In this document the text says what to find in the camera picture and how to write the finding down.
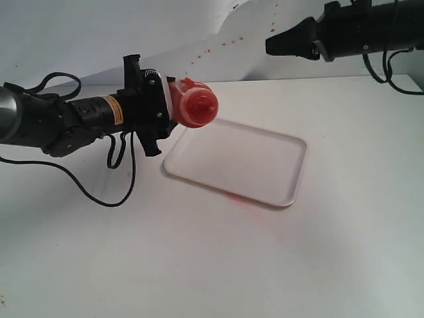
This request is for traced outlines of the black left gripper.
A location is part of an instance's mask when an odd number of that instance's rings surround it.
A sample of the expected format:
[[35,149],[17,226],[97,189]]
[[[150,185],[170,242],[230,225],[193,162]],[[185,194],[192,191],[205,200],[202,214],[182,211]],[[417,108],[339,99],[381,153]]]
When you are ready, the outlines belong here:
[[123,58],[124,88],[118,91],[125,111],[125,124],[134,131],[146,156],[158,156],[162,151],[158,141],[170,137],[178,125],[173,120],[169,83],[174,78],[162,77],[152,68],[142,69],[140,55]]

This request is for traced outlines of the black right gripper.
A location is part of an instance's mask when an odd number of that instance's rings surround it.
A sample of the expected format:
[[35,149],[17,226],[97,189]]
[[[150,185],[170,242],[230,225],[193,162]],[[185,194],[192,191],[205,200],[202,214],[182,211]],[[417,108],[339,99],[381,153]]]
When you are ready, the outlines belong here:
[[307,60],[332,62],[336,58],[361,55],[366,51],[364,23],[368,19],[368,3],[353,1],[342,6],[338,1],[325,4],[316,21],[313,17],[275,34],[265,41],[270,56],[296,56]]

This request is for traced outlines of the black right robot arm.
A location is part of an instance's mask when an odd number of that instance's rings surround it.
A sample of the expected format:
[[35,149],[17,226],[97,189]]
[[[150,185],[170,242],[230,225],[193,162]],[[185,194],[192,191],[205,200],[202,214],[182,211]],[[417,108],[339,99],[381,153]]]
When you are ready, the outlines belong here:
[[409,48],[423,49],[422,1],[393,1],[381,5],[354,1],[347,6],[331,1],[325,4],[318,19],[307,17],[265,41],[265,51],[270,56],[327,62]]

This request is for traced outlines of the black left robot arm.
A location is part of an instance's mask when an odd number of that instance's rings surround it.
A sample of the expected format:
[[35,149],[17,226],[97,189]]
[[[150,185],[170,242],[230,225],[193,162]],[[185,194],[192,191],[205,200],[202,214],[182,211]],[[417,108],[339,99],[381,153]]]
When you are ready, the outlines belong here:
[[31,89],[4,83],[1,144],[39,148],[61,158],[104,136],[135,132],[146,156],[159,155],[158,140],[168,138],[177,124],[167,81],[156,70],[142,70],[139,60],[138,54],[123,58],[124,87],[104,96],[77,99],[79,87],[63,96],[43,93],[62,72]]

